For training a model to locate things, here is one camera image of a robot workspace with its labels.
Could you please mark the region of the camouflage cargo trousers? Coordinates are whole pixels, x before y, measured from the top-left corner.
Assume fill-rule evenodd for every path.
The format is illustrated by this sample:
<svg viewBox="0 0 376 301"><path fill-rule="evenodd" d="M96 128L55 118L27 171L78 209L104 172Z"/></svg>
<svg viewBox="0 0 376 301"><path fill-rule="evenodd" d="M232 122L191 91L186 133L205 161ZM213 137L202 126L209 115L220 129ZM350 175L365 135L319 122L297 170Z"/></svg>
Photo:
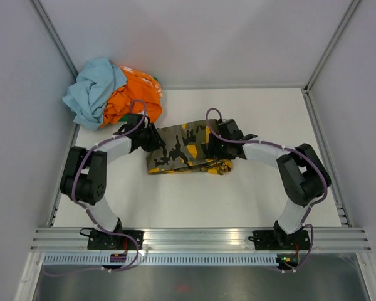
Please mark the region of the camouflage cargo trousers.
<svg viewBox="0 0 376 301"><path fill-rule="evenodd" d="M157 129L162 142L146 156L148 174L207 172L221 176L231 172L232 160L209 157L210 129L216 125L211 119Z"/></svg>

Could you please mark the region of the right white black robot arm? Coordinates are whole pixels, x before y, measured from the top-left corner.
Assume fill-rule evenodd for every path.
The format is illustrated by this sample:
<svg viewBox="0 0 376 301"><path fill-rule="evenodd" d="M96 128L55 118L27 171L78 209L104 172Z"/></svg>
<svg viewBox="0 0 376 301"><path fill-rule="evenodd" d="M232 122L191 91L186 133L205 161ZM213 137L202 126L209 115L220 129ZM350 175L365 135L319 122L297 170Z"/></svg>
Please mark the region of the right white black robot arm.
<svg viewBox="0 0 376 301"><path fill-rule="evenodd" d="M244 135L233 119L207 121L209 157L246 159L262 162L278 170L288 197L283 213L274 223L273 241L288 248L303 229L312 207L327 197L332 184L330 175L310 144L295 148L261 140L257 135Z"/></svg>

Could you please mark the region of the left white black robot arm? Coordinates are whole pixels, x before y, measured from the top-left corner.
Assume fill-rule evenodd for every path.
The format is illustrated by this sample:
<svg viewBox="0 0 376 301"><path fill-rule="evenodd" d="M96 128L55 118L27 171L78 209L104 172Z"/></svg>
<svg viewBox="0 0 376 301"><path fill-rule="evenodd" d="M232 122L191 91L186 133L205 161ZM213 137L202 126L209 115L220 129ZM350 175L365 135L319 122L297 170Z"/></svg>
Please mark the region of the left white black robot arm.
<svg viewBox="0 0 376 301"><path fill-rule="evenodd" d="M107 167L113 161L141 148L145 152L160 148L162 139L146 114L127 114L126 123L111 137L90 149L74 146L69 149L60 191L83 208L94 228L103 233L102 242L111 249L124 241L120 218L106 198Z"/></svg>

